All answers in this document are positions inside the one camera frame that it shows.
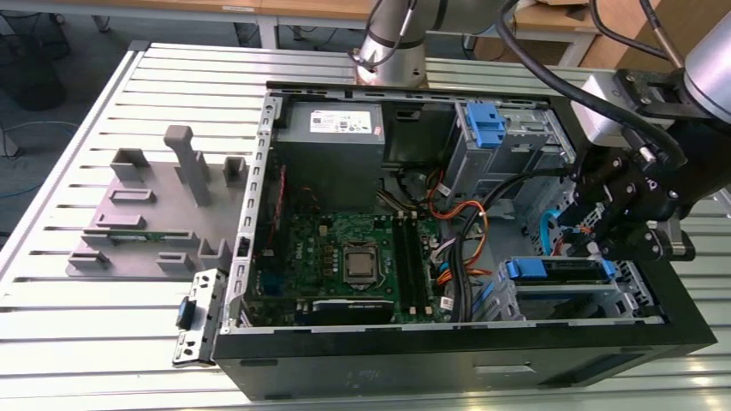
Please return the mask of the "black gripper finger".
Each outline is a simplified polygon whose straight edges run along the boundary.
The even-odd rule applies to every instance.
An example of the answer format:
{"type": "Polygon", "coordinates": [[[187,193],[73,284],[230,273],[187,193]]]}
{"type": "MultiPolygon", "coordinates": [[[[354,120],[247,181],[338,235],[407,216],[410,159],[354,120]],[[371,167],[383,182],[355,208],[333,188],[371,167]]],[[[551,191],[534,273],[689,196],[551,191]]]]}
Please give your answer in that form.
{"type": "Polygon", "coordinates": [[[630,206],[639,193],[630,155],[621,149],[590,147],[577,158],[570,177],[575,183],[570,224],[581,224],[602,203],[605,210],[590,240],[603,257],[615,257],[622,237],[633,226],[630,206]]]}
{"type": "Polygon", "coordinates": [[[593,229],[594,242],[607,260],[654,261],[663,257],[663,245],[645,223],[602,219],[593,229]]]}

